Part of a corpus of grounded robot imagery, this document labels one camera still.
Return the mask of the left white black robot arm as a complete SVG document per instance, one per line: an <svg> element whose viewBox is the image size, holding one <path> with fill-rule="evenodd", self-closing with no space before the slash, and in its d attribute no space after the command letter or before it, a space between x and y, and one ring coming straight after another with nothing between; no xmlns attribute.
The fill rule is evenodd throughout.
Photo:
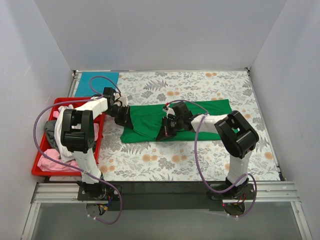
<svg viewBox="0 0 320 240"><path fill-rule="evenodd" d="M94 120L102 114L114 118L122 127L133 128L130 116L130 95L122 96L111 87L103 94L92 97L88 102L75 109L66 109L62 114L60 142L71 152L81 172L78 182L84 193L95 200L104 199L107 186L101 182L103 174L94 156Z"/></svg>

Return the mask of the green t shirt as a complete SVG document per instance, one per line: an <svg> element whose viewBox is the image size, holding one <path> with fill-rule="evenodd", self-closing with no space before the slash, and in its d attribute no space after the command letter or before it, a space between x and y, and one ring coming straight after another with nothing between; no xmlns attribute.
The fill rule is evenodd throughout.
<svg viewBox="0 0 320 240"><path fill-rule="evenodd" d="M197 101L196 104L186 103L193 114L204 114L208 110L212 116L227 115L232 112L228 99L213 101ZM125 127L120 140L124 144L155 142L162 125L162 118L166 116L163 104L137 105L130 107L130 117L133 129Z"/></svg>

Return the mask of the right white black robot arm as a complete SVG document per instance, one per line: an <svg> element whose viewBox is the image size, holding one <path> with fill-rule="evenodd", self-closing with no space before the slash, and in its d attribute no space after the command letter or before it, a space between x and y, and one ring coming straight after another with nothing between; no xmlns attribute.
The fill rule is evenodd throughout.
<svg viewBox="0 0 320 240"><path fill-rule="evenodd" d="M184 130L195 133L194 157L199 176L208 188L208 194L213 199L237 199L245 195L249 179L249 160L259 135L243 115L234 110L226 115L214 116L205 111L203 114L193 114L187 107L187 101L175 100L163 106L166 115L161 120L161 127L156 137L157 141L168 140ZM211 186L205 180L198 156L198 137L201 133L213 133L220 137L223 146L229 153L229 170L225 182Z"/></svg>

